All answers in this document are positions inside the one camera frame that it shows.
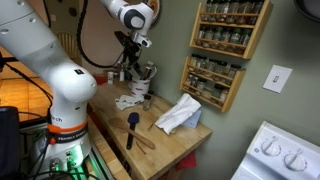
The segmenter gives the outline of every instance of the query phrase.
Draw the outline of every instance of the white cloth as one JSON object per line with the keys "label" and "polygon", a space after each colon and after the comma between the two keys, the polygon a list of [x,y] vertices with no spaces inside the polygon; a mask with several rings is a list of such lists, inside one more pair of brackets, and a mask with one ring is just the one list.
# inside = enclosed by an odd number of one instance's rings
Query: white cloth
{"label": "white cloth", "polygon": [[132,96],[122,95],[120,99],[115,99],[115,102],[120,110],[124,110],[127,107],[132,107],[140,103],[140,100]]}
{"label": "white cloth", "polygon": [[198,101],[194,100],[189,94],[184,93],[174,107],[160,116],[155,125],[170,134],[173,128],[182,124],[200,107],[201,104]]}

